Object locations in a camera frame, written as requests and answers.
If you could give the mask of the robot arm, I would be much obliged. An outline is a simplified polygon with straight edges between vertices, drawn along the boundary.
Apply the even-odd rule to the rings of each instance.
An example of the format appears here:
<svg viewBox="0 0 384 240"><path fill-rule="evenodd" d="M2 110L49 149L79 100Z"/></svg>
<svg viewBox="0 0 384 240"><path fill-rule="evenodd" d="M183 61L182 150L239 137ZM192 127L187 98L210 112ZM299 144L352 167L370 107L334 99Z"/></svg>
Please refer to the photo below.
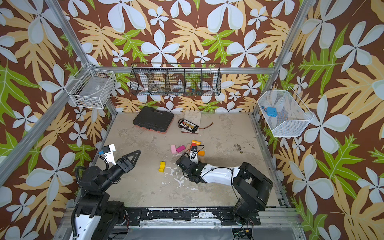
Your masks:
<svg viewBox="0 0 384 240"><path fill-rule="evenodd" d="M233 209L234 219L239 224L255 221L258 212L267 208L273 182L249 163L239 167L216 167L199 163L195 170L198 182L217 183L232 187L239 194Z"/></svg>

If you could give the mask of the yellow cylinder block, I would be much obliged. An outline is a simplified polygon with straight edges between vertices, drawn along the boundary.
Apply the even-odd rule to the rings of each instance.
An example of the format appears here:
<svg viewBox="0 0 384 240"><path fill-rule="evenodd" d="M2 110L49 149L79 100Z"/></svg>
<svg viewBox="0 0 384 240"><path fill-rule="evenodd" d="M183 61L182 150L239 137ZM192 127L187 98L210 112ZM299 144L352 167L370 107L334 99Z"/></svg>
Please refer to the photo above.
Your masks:
<svg viewBox="0 0 384 240"><path fill-rule="evenodd" d="M201 145L201 142L193 140L193 141L192 141L192 145L194 145L194 146L200 146L200 145Z"/></svg>

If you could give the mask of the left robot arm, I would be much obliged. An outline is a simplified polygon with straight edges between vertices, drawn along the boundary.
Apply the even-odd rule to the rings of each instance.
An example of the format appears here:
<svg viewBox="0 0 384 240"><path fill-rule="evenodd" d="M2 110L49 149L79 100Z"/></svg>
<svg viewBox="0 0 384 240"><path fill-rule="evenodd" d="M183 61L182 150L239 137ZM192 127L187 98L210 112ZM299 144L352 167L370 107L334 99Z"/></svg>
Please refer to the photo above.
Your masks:
<svg viewBox="0 0 384 240"><path fill-rule="evenodd" d="M126 221L123 202L110 201L107 189L134 169L142 151L136 150L105 170L98 166L77 167L77 183L84 191L71 215L71 240L107 240L116 225Z"/></svg>

